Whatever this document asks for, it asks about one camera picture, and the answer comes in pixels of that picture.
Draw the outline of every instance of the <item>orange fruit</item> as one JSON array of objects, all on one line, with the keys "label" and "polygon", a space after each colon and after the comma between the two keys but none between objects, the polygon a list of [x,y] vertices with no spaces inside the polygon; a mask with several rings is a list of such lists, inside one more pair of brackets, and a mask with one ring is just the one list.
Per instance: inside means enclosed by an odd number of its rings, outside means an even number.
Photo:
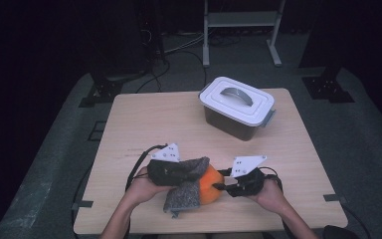
[{"label": "orange fruit", "polygon": [[200,178],[200,203],[201,205],[214,202],[220,197],[222,191],[213,187],[213,183],[224,183],[225,178],[211,164]]}]

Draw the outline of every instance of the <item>container lid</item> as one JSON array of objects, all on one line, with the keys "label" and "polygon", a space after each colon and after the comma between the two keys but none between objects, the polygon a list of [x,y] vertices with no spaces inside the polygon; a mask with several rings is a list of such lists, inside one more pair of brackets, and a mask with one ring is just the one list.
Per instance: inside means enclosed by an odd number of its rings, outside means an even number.
[{"label": "container lid", "polygon": [[216,78],[199,98],[205,107],[248,126],[262,124],[275,103],[270,94],[226,77]]}]

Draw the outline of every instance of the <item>person's left hand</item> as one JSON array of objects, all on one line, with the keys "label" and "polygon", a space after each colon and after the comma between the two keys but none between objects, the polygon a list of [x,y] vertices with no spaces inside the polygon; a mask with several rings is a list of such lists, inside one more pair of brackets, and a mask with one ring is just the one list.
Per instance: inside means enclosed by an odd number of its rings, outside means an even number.
[{"label": "person's left hand", "polygon": [[150,178],[148,178],[147,167],[142,167],[126,190],[124,197],[128,198],[135,205],[138,205],[150,200],[157,193],[172,188],[172,186],[157,186],[154,184]]}]

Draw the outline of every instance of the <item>white plastic container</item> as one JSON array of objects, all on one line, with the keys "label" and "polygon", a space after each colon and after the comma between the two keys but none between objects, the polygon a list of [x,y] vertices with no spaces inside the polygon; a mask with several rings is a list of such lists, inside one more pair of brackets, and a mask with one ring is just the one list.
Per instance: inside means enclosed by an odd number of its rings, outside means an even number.
[{"label": "white plastic container", "polygon": [[275,114],[270,94],[225,77],[216,78],[199,98],[207,123],[244,141]]}]

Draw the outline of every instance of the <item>white marker tag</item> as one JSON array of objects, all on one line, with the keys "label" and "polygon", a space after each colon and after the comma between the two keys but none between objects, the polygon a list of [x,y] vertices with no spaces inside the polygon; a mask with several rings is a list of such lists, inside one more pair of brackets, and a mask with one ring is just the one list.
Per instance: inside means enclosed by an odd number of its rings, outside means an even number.
[{"label": "white marker tag", "polygon": [[179,149],[178,144],[171,143],[159,151],[151,154],[151,159],[161,160],[161,161],[171,161],[171,162],[179,162]]},{"label": "white marker tag", "polygon": [[254,170],[262,162],[267,159],[265,155],[257,156],[237,156],[234,160],[231,176],[239,177],[244,176]]}]

